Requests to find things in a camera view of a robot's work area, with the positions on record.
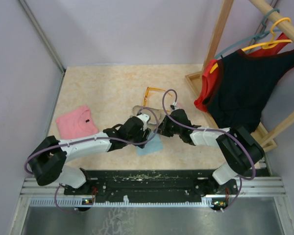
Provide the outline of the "newspaper print glasses case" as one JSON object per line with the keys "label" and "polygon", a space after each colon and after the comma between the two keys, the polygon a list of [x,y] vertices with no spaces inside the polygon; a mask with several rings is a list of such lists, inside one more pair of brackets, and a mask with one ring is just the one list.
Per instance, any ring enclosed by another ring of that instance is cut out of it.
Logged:
{"label": "newspaper print glasses case", "polygon": [[165,114],[163,111],[161,110],[158,110],[158,109],[153,109],[153,108],[150,108],[150,107],[147,107],[145,109],[143,109],[142,106],[140,105],[135,105],[133,108],[132,108],[132,114],[134,116],[136,116],[138,113],[143,113],[143,114],[146,114],[150,117],[150,120],[148,121],[148,124],[149,125],[156,125],[158,121],[159,123],[161,123],[165,117]]}

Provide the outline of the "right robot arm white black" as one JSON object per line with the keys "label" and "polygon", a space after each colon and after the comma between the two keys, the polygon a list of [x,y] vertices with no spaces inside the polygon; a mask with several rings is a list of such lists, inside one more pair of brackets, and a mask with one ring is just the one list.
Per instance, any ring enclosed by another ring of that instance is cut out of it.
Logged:
{"label": "right robot arm white black", "polygon": [[243,126],[214,129],[192,125],[183,109],[176,109],[166,115],[157,133],[166,137],[178,135],[184,143],[218,147],[221,150],[225,162],[212,173],[213,179],[209,181],[210,190],[216,194],[223,192],[226,183],[236,176],[253,180],[256,177],[255,164],[265,154]]}

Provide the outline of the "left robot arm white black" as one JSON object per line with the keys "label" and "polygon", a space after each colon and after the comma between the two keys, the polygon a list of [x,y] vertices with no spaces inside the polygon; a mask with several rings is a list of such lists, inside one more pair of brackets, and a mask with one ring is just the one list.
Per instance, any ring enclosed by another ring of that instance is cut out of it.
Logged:
{"label": "left robot arm white black", "polygon": [[91,191],[92,182],[86,179],[82,169],[72,168],[67,162],[97,153],[122,149],[128,145],[141,148],[147,143],[150,117],[146,114],[130,117],[124,124],[107,128],[97,134],[71,140],[57,140],[55,136],[46,137],[24,165],[33,174],[39,186],[58,182],[71,186],[81,194]]}

